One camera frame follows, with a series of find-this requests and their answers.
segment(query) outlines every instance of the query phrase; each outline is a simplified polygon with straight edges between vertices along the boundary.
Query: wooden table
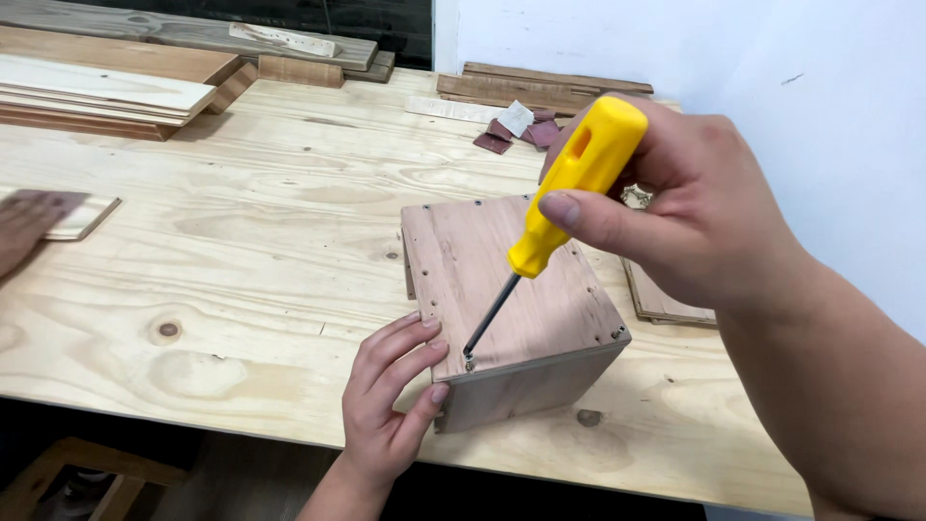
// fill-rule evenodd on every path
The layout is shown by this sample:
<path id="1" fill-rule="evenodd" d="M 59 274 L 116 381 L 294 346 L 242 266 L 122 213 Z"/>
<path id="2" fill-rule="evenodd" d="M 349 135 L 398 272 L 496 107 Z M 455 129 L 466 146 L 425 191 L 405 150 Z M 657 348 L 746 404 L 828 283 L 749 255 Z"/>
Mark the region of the wooden table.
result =
<path id="1" fill-rule="evenodd" d="M 0 183 L 125 201 L 3 286 L 0 394 L 343 446 L 358 343 L 416 309 L 399 209 L 536 190 L 532 146 L 497 156 L 471 144 L 483 125 L 404 112 L 435 82 L 258 81 L 167 143 L 0 125 Z M 638 321 L 619 259 L 585 253 L 631 345 L 574 406 L 429 434 L 420 458 L 809 515 L 717 331 Z"/>

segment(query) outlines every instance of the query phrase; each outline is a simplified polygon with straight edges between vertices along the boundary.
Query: plywood box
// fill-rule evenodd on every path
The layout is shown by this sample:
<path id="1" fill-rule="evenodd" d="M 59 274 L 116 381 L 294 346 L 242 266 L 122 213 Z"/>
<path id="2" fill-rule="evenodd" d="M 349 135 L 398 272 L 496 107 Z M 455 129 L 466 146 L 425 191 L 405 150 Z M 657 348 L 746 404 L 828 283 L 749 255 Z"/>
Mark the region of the plywood box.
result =
<path id="1" fill-rule="evenodd" d="M 408 297 L 438 317 L 450 345 L 432 368 L 450 384 L 438 432 L 483 426 L 578 400 L 631 335 L 574 241 L 536 279 L 522 279 L 473 351 L 462 350 L 511 274 L 508 248 L 532 196 L 402 209 Z"/>

